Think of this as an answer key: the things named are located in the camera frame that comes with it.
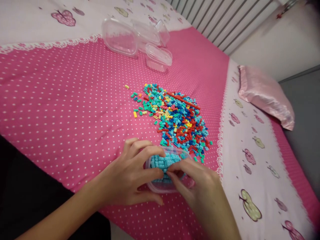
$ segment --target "radiator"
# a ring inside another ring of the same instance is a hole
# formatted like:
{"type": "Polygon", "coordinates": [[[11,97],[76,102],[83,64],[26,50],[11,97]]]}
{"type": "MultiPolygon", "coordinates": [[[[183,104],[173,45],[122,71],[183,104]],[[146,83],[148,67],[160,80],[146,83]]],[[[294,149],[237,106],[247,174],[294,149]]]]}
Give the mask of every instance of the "radiator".
{"type": "Polygon", "coordinates": [[[167,0],[193,27],[228,55],[280,6],[278,1],[167,0]]]}

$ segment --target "plastic lid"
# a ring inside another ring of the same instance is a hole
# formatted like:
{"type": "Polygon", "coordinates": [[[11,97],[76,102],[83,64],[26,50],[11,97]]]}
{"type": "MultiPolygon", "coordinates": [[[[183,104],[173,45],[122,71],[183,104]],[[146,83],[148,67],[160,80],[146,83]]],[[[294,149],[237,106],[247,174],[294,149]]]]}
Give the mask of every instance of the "plastic lid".
{"type": "Polygon", "coordinates": [[[164,25],[163,21],[160,19],[157,22],[155,28],[159,34],[162,46],[166,47],[167,43],[170,40],[170,34],[169,34],[169,31],[168,31],[166,25],[164,25]]]}
{"type": "Polygon", "coordinates": [[[169,50],[165,48],[158,48],[156,45],[152,43],[147,43],[146,53],[148,57],[154,61],[168,66],[172,65],[172,54],[169,50]]]}
{"type": "Polygon", "coordinates": [[[102,38],[107,47],[129,57],[138,52],[135,31],[129,25],[114,18],[106,18],[102,23],[102,38]]]}
{"type": "Polygon", "coordinates": [[[145,42],[150,42],[157,46],[160,45],[160,38],[154,26],[136,20],[131,20],[131,22],[138,36],[143,38],[145,42]]]}

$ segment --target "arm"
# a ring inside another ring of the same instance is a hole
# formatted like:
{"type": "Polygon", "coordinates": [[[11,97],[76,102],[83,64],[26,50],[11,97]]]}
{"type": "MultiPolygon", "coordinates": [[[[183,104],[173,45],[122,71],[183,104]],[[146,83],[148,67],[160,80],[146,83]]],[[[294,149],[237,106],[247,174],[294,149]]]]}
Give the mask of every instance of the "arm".
{"type": "Polygon", "coordinates": [[[163,171],[159,168],[143,169],[144,162],[151,155],[165,157],[163,149],[153,146],[150,141],[128,139],[119,158],[17,240],[68,239],[94,212],[107,204],[131,205],[155,201],[162,205],[158,194],[137,190],[139,186],[163,177],[163,171]]]}
{"type": "Polygon", "coordinates": [[[209,239],[241,240],[226,194],[218,174],[191,159],[172,164],[167,171],[177,190],[197,216],[209,239]],[[186,188],[176,172],[188,174],[196,185],[186,188]]]}

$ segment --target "red stick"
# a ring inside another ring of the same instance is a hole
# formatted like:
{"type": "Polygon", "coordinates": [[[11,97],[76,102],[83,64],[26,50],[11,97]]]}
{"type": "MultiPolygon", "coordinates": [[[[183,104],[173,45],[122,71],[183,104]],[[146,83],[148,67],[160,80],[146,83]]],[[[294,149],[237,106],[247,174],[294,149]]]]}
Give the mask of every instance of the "red stick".
{"type": "Polygon", "coordinates": [[[173,98],[175,98],[175,99],[178,99],[179,101],[181,101],[181,102],[184,102],[185,104],[188,104],[189,106],[191,106],[191,107],[193,107],[193,108],[195,108],[195,109],[198,109],[198,110],[200,110],[200,108],[198,107],[198,106],[196,106],[196,105],[194,105],[194,104],[192,104],[192,103],[189,103],[189,102],[187,102],[186,100],[183,100],[182,98],[181,98],[181,96],[179,96],[179,95],[173,95],[172,93],[167,93],[169,96],[171,96],[171,97],[173,97],[173,98]]]}

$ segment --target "hand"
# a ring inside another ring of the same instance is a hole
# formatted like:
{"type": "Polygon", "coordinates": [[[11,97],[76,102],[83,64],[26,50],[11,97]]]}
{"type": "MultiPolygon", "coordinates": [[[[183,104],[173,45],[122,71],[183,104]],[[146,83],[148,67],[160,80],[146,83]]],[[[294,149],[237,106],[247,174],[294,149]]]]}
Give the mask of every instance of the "hand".
{"type": "Polygon", "coordinates": [[[241,239],[216,172],[191,159],[185,159],[172,164],[167,174],[197,216],[210,239],[241,239]],[[196,184],[192,189],[188,189],[175,174],[180,171],[185,172],[195,181],[196,184]]]}
{"type": "Polygon", "coordinates": [[[163,178],[160,168],[143,169],[143,164],[152,155],[165,157],[165,152],[150,141],[139,141],[138,138],[126,140],[122,154],[88,183],[98,206],[132,205],[147,201],[163,205],[159,194],[137,190],[147,182],[163,178]]]}

